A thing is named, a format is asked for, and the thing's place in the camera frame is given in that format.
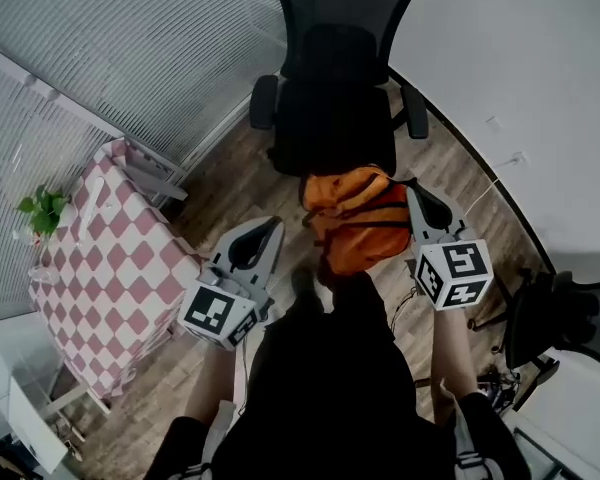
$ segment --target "white cube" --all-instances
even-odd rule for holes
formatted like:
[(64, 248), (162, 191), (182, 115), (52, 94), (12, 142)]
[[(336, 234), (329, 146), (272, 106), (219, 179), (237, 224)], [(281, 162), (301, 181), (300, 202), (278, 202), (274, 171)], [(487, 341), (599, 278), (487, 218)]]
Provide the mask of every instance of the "white cube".
[(478, 304), (493, 279), (484, 240), (423, 245), (416, 281), (437, 310)]
[(234, 350), (258, 323), (256, 302), (192, 281), (182, 301), (178, 323), (198, 338)]

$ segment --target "orange backpack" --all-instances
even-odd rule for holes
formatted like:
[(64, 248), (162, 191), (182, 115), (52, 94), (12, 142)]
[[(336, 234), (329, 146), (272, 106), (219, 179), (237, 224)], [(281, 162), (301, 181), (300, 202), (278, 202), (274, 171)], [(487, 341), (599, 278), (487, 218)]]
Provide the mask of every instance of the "orange backpack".
[(339, 275), (352, 275), (404, 251), (411, 238), (407, 191), (377, 167), (309, 176), (301, 188), (305, 223)]

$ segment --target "chair armrest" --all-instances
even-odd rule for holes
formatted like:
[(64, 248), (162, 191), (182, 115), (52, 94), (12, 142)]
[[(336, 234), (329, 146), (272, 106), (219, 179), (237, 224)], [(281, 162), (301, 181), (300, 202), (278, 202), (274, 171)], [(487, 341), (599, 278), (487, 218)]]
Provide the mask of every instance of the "chair armrest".
[(265, 75), (258, 78), (249, 104), (249, 120), (253, 128), (258, 130), (273, 128), (277, 92), (277, 76)]
[(422, 94), (411, 85), (400, 87), (400, 94), (404, 108), (393, 118), (393, 129), (406, 122), (412, 139), (426, 139), (429, 136), (429, 118)]

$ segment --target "shoe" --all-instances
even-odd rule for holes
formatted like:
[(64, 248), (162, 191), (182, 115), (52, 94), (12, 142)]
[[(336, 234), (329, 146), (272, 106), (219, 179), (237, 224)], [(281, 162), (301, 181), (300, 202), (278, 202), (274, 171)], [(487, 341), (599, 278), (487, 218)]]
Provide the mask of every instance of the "shoe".
[(291, 287), (296, 297), (301, 294), (316, 291), (313, 284), (313, 270), (309, 267), (296, 267), (291, 273)]

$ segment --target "white wall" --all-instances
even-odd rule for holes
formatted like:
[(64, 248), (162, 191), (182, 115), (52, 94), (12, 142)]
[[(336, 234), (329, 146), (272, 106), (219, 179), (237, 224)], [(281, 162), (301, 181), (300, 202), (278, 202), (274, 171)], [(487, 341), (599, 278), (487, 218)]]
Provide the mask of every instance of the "white wall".
[(518, 412), (600, 472), (599, 363), (582, 355), (575, 361), (561, 357), (558, 372)]
[(49, 331), (38, 313), (0, 321), (0, 438), (11, 430), (6, 421), (9, 378), (25, 386), (34, 405), (49, 392), (61, 364)]
[(524, 151), (506, 188), (558, 270), (600, 280), (600, 0), (413, 0), (390, 63), (490, 165)]

